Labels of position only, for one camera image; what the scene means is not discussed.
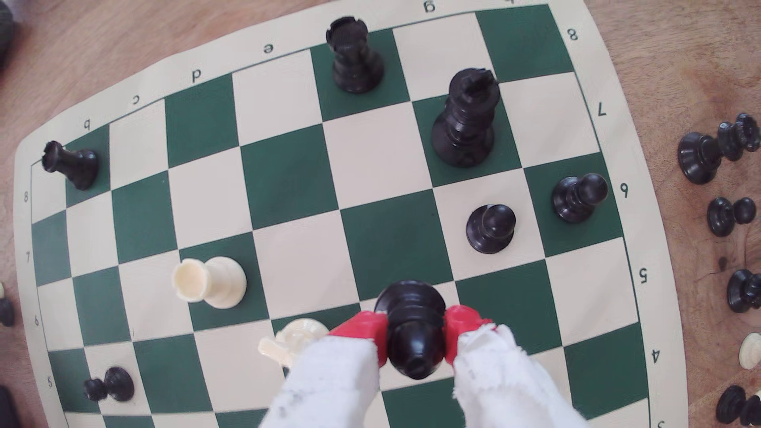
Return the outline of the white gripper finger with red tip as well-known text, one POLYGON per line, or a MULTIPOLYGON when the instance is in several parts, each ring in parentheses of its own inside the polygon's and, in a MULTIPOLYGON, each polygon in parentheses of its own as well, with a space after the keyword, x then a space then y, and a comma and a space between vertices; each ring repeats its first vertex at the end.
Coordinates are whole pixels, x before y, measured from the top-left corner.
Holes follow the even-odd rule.
POLYGON ((360 311, 309 344, 260 427, 362 427, 386 364, 386 314, 360 311))
POLYGON ((466 427, 588 427, 507 325, 469 306, 444 314, 445 359, 466 427))

